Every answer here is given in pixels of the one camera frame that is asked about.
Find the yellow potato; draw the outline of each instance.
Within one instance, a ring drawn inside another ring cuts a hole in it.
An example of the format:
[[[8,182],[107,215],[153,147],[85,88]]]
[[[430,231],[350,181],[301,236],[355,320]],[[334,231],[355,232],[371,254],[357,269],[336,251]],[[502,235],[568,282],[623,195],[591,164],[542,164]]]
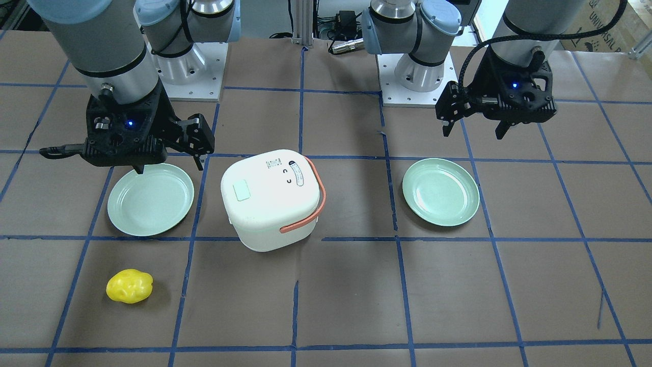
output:
[[[126,269],[114,275],[106,284],[106,295],[117,302],[140,302],[152,294],[151,275],[136,269]]]

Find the white mounting plate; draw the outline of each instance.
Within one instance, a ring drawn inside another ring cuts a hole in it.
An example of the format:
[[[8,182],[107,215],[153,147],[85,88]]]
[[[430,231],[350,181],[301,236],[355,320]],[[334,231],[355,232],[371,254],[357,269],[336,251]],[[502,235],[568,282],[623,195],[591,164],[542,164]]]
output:
[[[163,82],[173,101],[219,102],[229,44],[225,42],[197,43],[206,57],[207,74],[194,83],[176,85]]]
[[[446,55],[444,61],[444,78],[437,89],[431,92],[411,91],[398,82],[394,75],[394,69],[402,56],[403,54],[378,55],[378,76],[380,77],[380,87],[383,90],[383,104],[389,107],[435,108],[437,99],[446,84],[451,80],[457,81],[451,54]]]

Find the blue grid line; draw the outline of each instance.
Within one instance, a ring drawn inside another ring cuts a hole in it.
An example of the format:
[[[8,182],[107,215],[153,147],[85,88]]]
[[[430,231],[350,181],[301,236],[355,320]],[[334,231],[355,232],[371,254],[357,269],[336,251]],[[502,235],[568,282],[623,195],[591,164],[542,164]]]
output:
[[[299,316],[299,281],[294,284],[294,291],[292,292],[292,346],[297,346],[297,329]]]
[[[606,104],[652,104],[652,102],[599,101]]]
[[[466,149],[469,152],[469,158],[471,159],[471,167],[473,168],[473,175],[475,181],[478,184],[478,191],[480,193],[480,202],[482,205],[482,211],[484,213],[484,220],[489,231],[489,237],[491,238],[492,247],[494,249],[494,256],[496,256],[496,263],[498,265],[498,270],[500,271],[500,278],[503,282],[503,287],[505,288],[505,295],[507,296],[507,303],[509,305],[509,311],[512,315],[512,321],[514,323],[514,331],[516,332],[516,340],[518,341],[518,349],[521,352],[521,359],[523,360],[523,366],[528,367],[527,355],[525,346],[523,345],[523,337],[521,335],[521,328],[518,324],[518,318],[516,316],[516,308],[514,307],[514,301],[512,300],[512,294],[509,290],[509,284],[507,283],[507,277],[505,275],[505,269],[503,268],[503,261],[500,258],[500,252],[498,251],[498,245],[496,244],[496,239],[494,237],[494,232],[492,230],[491,221],[489,220],[489,212],[487,210],[486,202],[484,201],[484,195],[482,192],[482,185],[480,184],[480,177],[478,175],[477,167],[475,166],[475,160],[473,158],[473,150],[471,149],[471,142],[469,141],[469,135],[466,131],[466,126],[464,125],[464,119],[460,120],[460,125],[462,126],[462,132],[464,134],[464,142],[466,143]]]
[[[628,344],[652,345],[652,339],[628,339]],[[561,345],[623,345],[621,339],[585,339],[585,340],[531,340],[523,341],[526,347],[546,347]],[[415,349],[471,349],[471,348],[508,348],[518,347],[518,342],[466,342],[466,343],[415,343]],[[268,352],[268,351],[336,351],[336,350],[380,350],[408,349],[406,343],[392,344],[333,344],[333,345],[206,345],[194,347],[177,347],[176,353],[201,352]],[[0,348],[0,354],[43,354],[50,348]],[[55,354],[61,353],[169,353],[171,347],[58,347]]]
[[[66,322],[66,317],[68,316],[68,310],[70,309],[70,304],[72,303],[72,296],[75,293],[75,288],[77,287],[77,281],[79,280],[80,274],[82,272],[82,265],[86,253],[88,251],[89,244],[91,243],[91,235],[95,229],[95,223],[97,223],[97,217],[100,215],[100,209],[102,203],[104,202],[104,197],[106,196],[106,191],[109,188],[109,182],[111,182],[111,176],[113,175],[113,167],[109,168],[108,173],[106,174],[106,179],[104,180],[104,187],[102,188],[102,193],[100,198],[97,200],[97,205],[95,206],[95,213],[93,214],[93,219],[91,220],[91,225],[88,228],[88,233],[86,235],[86,241],[83,244],[81,249],[80,258],[77,262],[77,267],[75,268],[75,273],[72,277],[72,283],[70,284],[70,290],[68,291],[68,296],[66,297],[66,302],[63,305],[63,310],[61,311],[61,317],[59,318],[59,324],[57,325],[57,330],[54,333],[54,338],[52,338],[52,346],[50,347],[50,352],[48,353],[48,358],[45,362],[45,367],[50,367],[52,364],[52,358],[54,358],[54,353],[56,352],[57,345],[59,344],[59,338],[61,337],[61,332],[63,331],[63,325]]]
[[[193,352],[288,352],[295,348],[292,345],[229,345],[224,347],[177,347],[177,353]]]
[[[408,283],[406,281],[406,269],[403,262],[403,248],[401,240],[396,237],[396,253],[398,255],[398,271],[401,275],[401,290],[403,292],[403,309],[406,314],[406,328],[407,328],[407,348],[409,349],[409,359],[412,367],[417,367],[417,356],[414,352],[414,337],[412,335],[412,318],[409,312],[409,299],[408,299]]]
[[[394,201],[394,183],[392,181],[392,168],[389,161],[389,149],[387,147],[387,135],[383,135],[383,145],[385,146],[385,166],[387,167],[387,183],[389,184],[389,204],[392,208],[392,224],[394,231],[398,231],[398,220],[396,219],[396,203]]]
[[[65,236],[45,234],[0,234],[0,240],[52,240],[76,241],[85,240],[86,236]],[[91,236],[91,241],[161,241],[187,242],[192,237],[135,237],[135,236]],[[195,242],[238,242],[238,237],[195,236]],[[324,237],[323,242],[393,242],[396,237]],[[491,237],[401,237],[401,242],[491,242]],[[604,237],[494,237],[496,242],[623,242],[652,243],[652,238],[604,238]]]
[[[306,157],[310,159],[367,159],[371,161],[384,161],[386,159],[377,155],[306,155]]]
[[[215,117],[213,121],[214,121],[213,126],[215,127],[217,122],[217,117]],[[194,253],[195,241],[197,236],[197,224],[199,223],[200,220],[201,202],[203,200],[204,189],[206,187],[206,177],[208,175],[208,170],[210,168],[210,164],[209,164],[210,160],[211,158],[207,157],[206,162],[204,162],[204,171],[201,175],[200,191],[197,194],[197,209],[195,210],[195,218],[193,219],[192,222],[192,233],[190,235],[190,243],[188,244],[188,263],[186,264],[186,270],[184,271],[184,276],[183,276],[183,285],[181,287],[181,296],[179,297],[179,309],[177,310],[177,320],[175,322],[174,334],[172,336],[172,345],[170,350],[170,358],[168,360],[168,367],[172,367],[174,365],[174,357],[177,350],[177,343],[179,341],[179,331],[181,330],[181,317],[183,316],[183,309],[186,304],[186,293],[188,291],[190,267],[192,265],[192,255]]]
[[[364,350],[382,350],[382,349],[407,349],[406,343],[392,344],[349,344],[349,345],[308,345],[298,347],[298,351],[364,351]]]
[[[292,292],[292,353],[290,354],[290,367],[297,365],[297,329],[298,329],[298,316],[299,316],[299,281],[294,283],[294,291]]]
[[[555,102],[562,102],[562,103],[606,103],[606,104],[652,104],[652,102],[636,102],[636,101],[602,101],[602,100],[591,100],[587,101],[585,99],[555,99]]]
[[[344,95],[378,95],[380,96],[380,91],[329,91],[325,89],[304,89],[306,93],[325,93],[325,94],[344,94]]]
[[[382,94],[378,95],[378,108],[380,113],[380,125],[385,126],[385,115],[383,113],[383,96]],[[392,223],[394,225],[394,232],[398,234],[398,221],[396,219],[396,202],[394,197],[394,183],[392,181],[392,168],[391,161],[389,159],[389,145],[387,143],[387,135],[383,132],[380,132],[383,137],[383,149],[385,150],[385,166],[387,167],[387,185],[389,186],[389,203],[392,208]],[[405,263],[403,262],[403,248],[401,246],[401,241],[398,235],[394,236],[394,241],[396,242],[396,255],[398,257],[398,271],[401,277],[401,293],[403,295],[403,309],[405,312],[406,318],[406,334],[407,334],[407,348],[409,350],[410,365],[411,367],[417,367],[417,356],[414,352],[414,339],[412,335],[412,318],[410,317],[409,311],[409,299],[408,299],[408,284],[406,281],[405,273]]]
[[[548,154],[550,155],[550,159],[554,161],[554,154],[552,153],[552,150],[550,149],[550,145],[548,143],[548,139],[546,139],[546,134],[543,131],[543,128],[541,125],[537,125],[539,127],[539,132],[541,133],[541,137],[543,138],[543,142],[546,144],[546,149],[548,150]],[[559,170],[559,166],[557,163],[553,162],[553,166],[555,168],[555,172],[557,173],[557,178],[559,179],[559,183],[561,184],[561,188],[564,192],[564,195],[566,196],[566,201],[569,204],[570,211],[572,213],[573,219],[575,220],[575,224],[577,225],[578,231],[580,231],[580,236],[582,239],[585,239],[586,236],[584,235],[584,230],[582,229],[582,224],[580,223],[580,218],[578,217],[577,211],[575,210],[575,206],[572,203],[571,196],[569,195],[568,189],[566,188],[566,184],[564,183],[564,179],[561,176],[561,171]],[[632,351],[627,344],[627,339],[625,337],[625,333],[623,332],[623,328],[620,325],[620,320],[618,319],[618,316],[615,313],[614,305],[611,302],[611,298],[609,297],[609,293],[607,292],[604,282],[602,280],[602,276],[600,275],[600,270],[598,270],[598,265],[595,262],[595,259],[593,258],[593,253],[591,252],[591,248],[589,247],[589,242],[588,241],[583,241],[584,247],[586,248],[586,252],[589,255],[589,259],[591,261],[591,265],[593,266],[593,271],[595,272],[595,275],[598,279],[598,282],[600,283],[600,288],[602,289],[602,294],[604,295],[604,299],[607,301],[607,305],[609,305],[609,310],[611,311],[612,317],[614,318],[614,323],[616,325],[616,328],[618,329],[618,333],[620,334],[620,338],[623,341],[623,344],[625,345],[625,351],[627,352],[627,356],[629,357],[629,361],[632,364],[632,367],[636,367],[636,362],[634,361],[634,356],[632,355]]]
[[[11,173],[9,174],[9,177],[7,178],[7,182],[5,182],[5,186],[3,187],[2,191],[0,191],[0,202],[5,198],[5,194],[7,193],[7,190],[9,190],[9,185],[11,184],[11,181],[14,179],[14,176],[16,175],[16,172],[18,171],[18,166],[20,166],[20,162],[23,160],[23,156],[25,155],[25,151],[27,150],[27,147],[29,143],[32,141],[32,136],[34,136],[34,132],[37,130],[38,126],[40,125],[41,121],[43,121],[43,118],[45,117],[46,112],[48,111],[48,107],[50,107],[50,103],[52,103],[52,100],[54,99],[55,93],[57,93],[58,85],[61,83],[61,79],[63,79],[63,75],[66,73],[66,70],[68,69],[68,65],[70,64],[70,61],[66,61],[66,63],[63,65],[63,69],[61,70],[61,74],[59,74],[59,78],[57,79],[57,83],[54,88],[52,88],[52,93],[50,93],[50,97],[48,98],[48,101],[45,103],[45,106],[43,106],[43,110],[41,110],[40,115],[38,116],[36,125],[34,125],[34,129],[29,133],[29,136],[27,137],[27,142],[25,143],[25,147],[22,150],[22,153],[20,157],[18,157],[18,160],[16,161],[16,164],[14,165],[14,168],[11,170]]]
[[[235,87],[235,86],[225,86],[224,89],[231,89],[231,90],[240,90],[240,91],[285,91],[285,92],[295,92],[295,93],[300,93],[300,92],[305,92],[305,93],[322,93],[322,94],[343,94],[343,95],[360,95],[360,94],[368,94],[368,95],[380,95],[380,91],[333,91],[333,90],[328,90],[328,89],[305,89],[303,87],[303,83],[301,84],[301,87],[299,89],[297,88],[265,88],[265,87]]]
[[[86,88],[81,84],[39,84],[39,83],[5,83],[0,82],[0,87],[40,87],[40,88]]]
[[[23,153],[22,150],[18,149],[0,149],[0,154],[17,154]],[[25,154],[39,154],[38,150],[25,150]],[[187,153],[180,152],[169,152],[171,157],[188,157]],[[212,153],[209,154],[210,157],[218,158],[249,158],[253,157],[256,154],[240,154],[240,153]],[[386,159],[383,156],[378,155],[306,155],[311,159],[368,159],[368,160],[378,160],[381,161]],[[390,161],[420,161],[421,159],[427,159],[432,157],[397,157],[389,156]],[[471,159],[463,157],[437,157],[441,159],[447,159],[454,162],[470,162]],[[546,163],[550,164],[553,161],[549,159],[510,159],[510,158],[474,158],[476,162],[493,162],[493,163]],[[568,165],[637,165],[637,166],[650,166],[652,161],[569,161],[569,160],[555,160],[557,163],[564,163]]]
[[[416,349],[461,349],[461,348],[508,348],[518,347],[518,342],[481,342],[481,343],[419,343]]]
[[[169,347],[142,347],[142,348],[81,348],[67,347],[57,348],[55,354],[66,353],[169,353]]]
[[[652,197],[650,197],[649,192],[645,188],[645,184],[643,183],[643,180],[641,180],[641,176],[638,175],[638,171],[636,171],[636,167],[634,167],[632,163],[632,160],[629,158],[629,154],[627,154],[627,150],[625,150],[625,146],[623,143],[620,141],[620,138],[618,137],[618,134],[616,133],[614,129],[614,125],[611,122],[611,119],[607,115],[607,111],[604,109],[604,106],[602,105],[602,102],[600,102],[600,99],[598,98],[597,93],[595,93],[595,89],[593,89],[593,86],[591,85],[591,82],[589,81],[589,78],[586,76],[586,73],[584,72],[584,69],[580,65],[580,62],[577,60],[577,57],[571,53],[573,60],[575,60],[575,64],[577,64],[577,67],[580,69],[580,73],[582,73],[582,77],[584,77],[584,80],[586,81],[586,84],[589,86],[589,89],[591,90],[591,93],[593,94],[593,97],[595,98],[596,102],[598,102],[598,106],[600,107],[600,110],[602,111],[602,115],[604,115],[604,119],[607,121],[607,124],[609,125],[609,128],[611,129],[612,133],[614,134],[615,140],[618,142],[618,146],[620,149],[623,151],[623,154],[625,155],[625,158],[627,159],[627,162],[630,163],[630,167],[632,171],[634,172],[634,175],[636,176],[636,179],[638,180],[638,183],[641,185],[641,188],[643,189],[643,192],[645,192],[645,195],[647,197],[647,201],[652,204]]]
[[[296,88],[263,88],[263,87],[224,87],[224,89],[232,89],[238,91],[290,91],[290,92],[301,91],[301,89],[296,89]]]
[[[299,154],[303,154],[303,101],[304,101],[304,82],[306,79],[306,56],[305,53],[308,51],[306,46],[301,48],[301,91],[299,92]]]

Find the cable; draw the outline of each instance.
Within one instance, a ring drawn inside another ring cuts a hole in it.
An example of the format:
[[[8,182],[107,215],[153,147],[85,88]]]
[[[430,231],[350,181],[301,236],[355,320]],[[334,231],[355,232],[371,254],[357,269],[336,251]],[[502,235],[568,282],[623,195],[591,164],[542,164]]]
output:
[[[471,63],[471,59],[473,59],[473,56],[488,44],[506,42],[508,40],[549,41],[549,40],[569,40],[569,39],[582,39],[586,37],[594,37],[597,35],[601,35],[607,32],[608,30],[610,30],[611,28],[613,28],[616,25],[616,23],[620,20],[620,18],[623,16],[626,7],[627,7],[627,0],[620,0],[620,5],[618,6],[618,10],[616,11],[611,22],[609,22],[609,24],[605,25],[604,27],[600,29],[596,29],[594,31],[575,33],[575,34],[564,34],[564,35],[511,35],[511,36],[496,37],[494,39],[488,39],[480,42],[476,47],[474,47],[471,50],[469,55],[464,60],[464,63],[462,64],[462,68],[460,69],[459,86],[462,87],[462,93],[466,95],[466,91],[464,90],[464,73],[466,72],[466,68],[469,66],[469,63]]]
[[[188,10],[184,12],[184,8],[186,7],[186,5],[188,6]],[[188,0],[187,3],[184,0],[183,2],[179,3],[179,12],[181,13],[181,25],[179,26],[179,28],[177,28],[177,31],[170,38],[168,43],[166,43],[165,46],[163,46],[163,48],[161,48],[159,51],[156,51],[152,48],[152,55],[162,54],[163,51],[166,48],[170,47],[172,42],[174,42],[174,40],[177,39],[177,36],[181,32],[181,30],[186,29],[188,27],[188,17],[190,16],[190,11],[192,10],[193,5],[195,5],[195,0]]]
[[[289,26],[292,28],[292,34],[294,34],[294,18],[292,18],[292,0],[288,0],[288,14],[289,14]]]
[[[342,31],[343,31],[346,27],[348,27],[349,25],[351,25],[351,23],[356,22],[356,24],[357,24],[356,19],[357,19],[360,15],[362,15],[362,14],[363,14],[362,12],[358,13],[358,15],[355,16],[355,18],[349,20],[349,22],[347,22],[346,25],[344,25],[343,27],[340,28],[340,31],[339,31],[339,32],[338,32],[338,33],[333,37],[333,41],[331,42],[331,45],[328,46],[328,52],[329,52],[329,54],[334,55],[334,53],[333,53],[333,45],[335,44],[335,39],[337,38],[337,36],[341,35],[341,34],[342,34]]]

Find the orange handle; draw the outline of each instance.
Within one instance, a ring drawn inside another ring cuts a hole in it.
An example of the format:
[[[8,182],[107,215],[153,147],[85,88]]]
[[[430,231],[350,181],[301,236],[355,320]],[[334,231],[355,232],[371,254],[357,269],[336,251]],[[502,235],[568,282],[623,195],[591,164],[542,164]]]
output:
[[[319,184],[319,190],[321,191],[321,204],[317,207],[317,210],[313,214],[310,214],[309,217],[302,219],[296,223],[292,223],[290,225],[286,225],[281,227],[280,231],[281,233],[288,233],[289,231],[294,231],[295,229],[301,228],[305,226],[306,224],[312,222],[317,218],[321,211],[324,209],[324,204],[326,203],[326,189],[324,189],[324,184],[321,182],[321,178],[319,177],[319,174],[317,173],[317,169],[315,168],[315,164],[311,160],[309,160],[307,157],[304,157],[307,161],[308,164],[312,167],[312,172],[315,174],[315,177],[317,178],[317,183]]]

